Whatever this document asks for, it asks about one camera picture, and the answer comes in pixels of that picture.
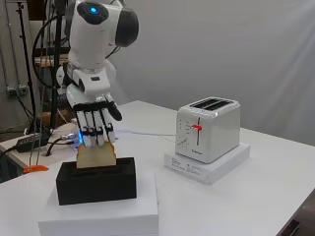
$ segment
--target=white table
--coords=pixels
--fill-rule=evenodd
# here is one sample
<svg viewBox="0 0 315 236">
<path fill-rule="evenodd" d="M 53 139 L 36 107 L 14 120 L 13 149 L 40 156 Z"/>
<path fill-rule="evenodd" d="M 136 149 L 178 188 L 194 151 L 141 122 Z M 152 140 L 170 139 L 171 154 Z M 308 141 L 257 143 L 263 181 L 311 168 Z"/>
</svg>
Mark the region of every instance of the white table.
<svg viewBox="0 0 315 236">
<path fill-rule="evenodd" d="M 173 110 L 140 101 L 120 110 L 123 121 L 119 127 L 115 124 L 119 130 L 175 134 Z M 134 156 L 137 171 L 156 174 L 160 236 L 274 236 L 315 187 L 315 147 L 257 132 L 241 130 L 241 141 L 252 145 L 251 158 L 214 186 L 163 167 L 163 154 L 174 149 L 174 137 L 122 132 L 117 137 L 118 156 Z M 36 217 L 51 194 L 60 164 L 0 185 L 1 235 L 39 235 Z"/>
</svg>

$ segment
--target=bread slice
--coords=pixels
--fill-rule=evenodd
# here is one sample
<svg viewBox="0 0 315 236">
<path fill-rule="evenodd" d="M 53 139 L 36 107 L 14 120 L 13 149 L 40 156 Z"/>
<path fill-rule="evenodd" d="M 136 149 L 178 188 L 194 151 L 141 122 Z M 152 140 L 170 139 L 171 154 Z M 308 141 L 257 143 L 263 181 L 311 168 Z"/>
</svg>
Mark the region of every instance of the bread slice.
<svg viewBox="0 0 315 236">
<path fill-rule="evenodd" d="M 110 142 L 95 147 L 80 144 L 77 154 L 77 168 L 116 165 L 115 148 Z"/>
</svg>

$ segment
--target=white base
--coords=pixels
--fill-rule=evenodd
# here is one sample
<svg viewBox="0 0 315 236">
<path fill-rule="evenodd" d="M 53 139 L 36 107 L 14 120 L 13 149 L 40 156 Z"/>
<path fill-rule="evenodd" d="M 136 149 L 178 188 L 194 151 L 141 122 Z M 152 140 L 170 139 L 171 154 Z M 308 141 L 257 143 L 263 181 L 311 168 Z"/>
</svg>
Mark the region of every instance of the white base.
<svg viewBox="0 0 315 236">
<path fill-rule="evenodd" d="M 164 155 L 167 169 L 203 184 L 214 184 L 224 175 L 249 158 L 250 146 L 240 144 L 214 162 L 205 164 L 187 156 L 173 153 Z"/>
<path fill-rule="evenodd" d="M 38 221 L 40 236 L 158 236 L 154 174 L 137 175 L 137 194 L 134 200 L 60 206 L 54 188 Z"/>
</svg>

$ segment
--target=red lever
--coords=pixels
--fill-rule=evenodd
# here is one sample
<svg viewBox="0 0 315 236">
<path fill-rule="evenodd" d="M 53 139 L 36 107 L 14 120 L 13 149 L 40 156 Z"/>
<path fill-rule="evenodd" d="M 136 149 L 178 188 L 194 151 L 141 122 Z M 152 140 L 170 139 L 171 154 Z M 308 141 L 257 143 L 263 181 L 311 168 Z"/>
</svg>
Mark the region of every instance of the red lever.
<svg viewBox="0 0 315 236">
<path fill-rule="evenodd" d="M 203 128 L 199 125 L 193 125 L 191 128 L 201 131 Z"/>
</svg>

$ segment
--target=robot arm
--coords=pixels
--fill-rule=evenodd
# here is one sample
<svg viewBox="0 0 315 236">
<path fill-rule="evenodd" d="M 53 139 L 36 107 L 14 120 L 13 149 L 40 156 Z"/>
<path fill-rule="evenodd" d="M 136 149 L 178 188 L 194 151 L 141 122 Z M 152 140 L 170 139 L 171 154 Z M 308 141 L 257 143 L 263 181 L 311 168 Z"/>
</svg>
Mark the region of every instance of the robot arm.
<svg viewBox="0 0 315 236">
<path fill-rule="evenodd" d="M 106 60 L 112 47 L 127 47 L 139 31 L 136 14 L 129 9 L 77 0 L 66 12 L 65 32 L 71 50 L 67 68 L 59 68 L 59 84 L 67 86 L 87 148 L 115 142 L 111 117 L 121 114 L 109 90 L 108 76 L 115 75 Z"/>
</svg>

